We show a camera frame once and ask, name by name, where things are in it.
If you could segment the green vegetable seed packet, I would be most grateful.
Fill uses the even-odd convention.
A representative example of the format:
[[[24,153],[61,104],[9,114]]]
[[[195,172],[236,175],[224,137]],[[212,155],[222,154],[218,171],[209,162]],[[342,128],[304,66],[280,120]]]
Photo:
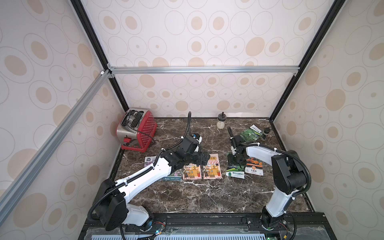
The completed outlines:
[[[246,141],[246,142],[255,142],[259,140],[262,136],[262,130],[260,130],[257,126],[252,125],[250,126],[247,130],[243,131],[241,133],[241,137]]]

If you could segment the pink sunflower shop seed packet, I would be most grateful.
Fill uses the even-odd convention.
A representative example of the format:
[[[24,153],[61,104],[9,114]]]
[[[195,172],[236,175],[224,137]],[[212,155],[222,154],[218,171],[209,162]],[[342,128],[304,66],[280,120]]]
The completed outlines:
[[[201,180],[202,170],[200,166],[189,164],[183,167],[183,180]]]

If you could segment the orange marigold seed packet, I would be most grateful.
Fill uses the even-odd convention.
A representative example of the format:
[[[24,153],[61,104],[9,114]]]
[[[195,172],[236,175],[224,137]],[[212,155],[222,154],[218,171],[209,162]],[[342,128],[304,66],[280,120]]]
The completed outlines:
[[[257,176],[263,176],[263,162],[257,158],[247,158],[246,159],[245,173]]]

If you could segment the green gourd seed packet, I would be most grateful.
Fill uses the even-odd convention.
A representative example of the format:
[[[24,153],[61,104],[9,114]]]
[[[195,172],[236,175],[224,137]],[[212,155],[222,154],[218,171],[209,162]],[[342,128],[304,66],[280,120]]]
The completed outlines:
[[[237,179],[245,179],[245,169],[235,168],[235,167],[228,168],[226,170],[226,176],[237,178]]]

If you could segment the purple flower seed packet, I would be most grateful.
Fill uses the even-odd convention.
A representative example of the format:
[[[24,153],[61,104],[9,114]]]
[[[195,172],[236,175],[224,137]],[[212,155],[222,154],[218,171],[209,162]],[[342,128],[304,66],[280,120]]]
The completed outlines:
[[[152,156],[152,157],[145,157],[145,162],[144,162],[144,167],[147,167],[151,164],[153,164],[156,160],[156,156]]]
[[[183,171],[177,170],[174,173],[162,178],[163,181],[181,181],[183,179]]]

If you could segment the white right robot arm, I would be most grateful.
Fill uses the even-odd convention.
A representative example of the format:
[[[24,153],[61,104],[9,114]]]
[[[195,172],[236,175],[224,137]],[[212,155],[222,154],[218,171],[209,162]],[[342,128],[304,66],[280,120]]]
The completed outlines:
[[[246,142],[240,135],[230,133],[232,152],[228,154],[228,166],[246,169],[252,158],[270,165],[273,169],[274,193],[263,207],[261,223],[267,230],[273,229],[287,212],[296,196],[306,193],[312,184],[309,169],[295,151],[281,151],[257,142]]]

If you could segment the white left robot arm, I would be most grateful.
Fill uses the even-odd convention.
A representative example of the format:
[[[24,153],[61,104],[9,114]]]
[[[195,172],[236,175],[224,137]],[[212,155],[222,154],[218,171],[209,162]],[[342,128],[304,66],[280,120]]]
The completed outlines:
[[[198,134],[185,136],[173,147],[162,149],[152,164],[138,172],[117,181],[103,181],[88,211],[87,220],[101,223],[106,231],[123,225],[149,230],[153,225],[153,214],[143,206],[132,205],[130,201],[151,184],[184,166],[205,166],[210,154],[202,151],[201,142],[202,137]]]

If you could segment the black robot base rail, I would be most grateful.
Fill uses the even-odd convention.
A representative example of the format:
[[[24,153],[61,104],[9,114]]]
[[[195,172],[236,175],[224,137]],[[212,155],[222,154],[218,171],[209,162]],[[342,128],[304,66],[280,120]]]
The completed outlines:
[[[284,215],[273,230],[265,230],[258,213],[156,214],[152,227],[128,225],[106,231],[86,223],[81,240],[334,240],[324,213]]]

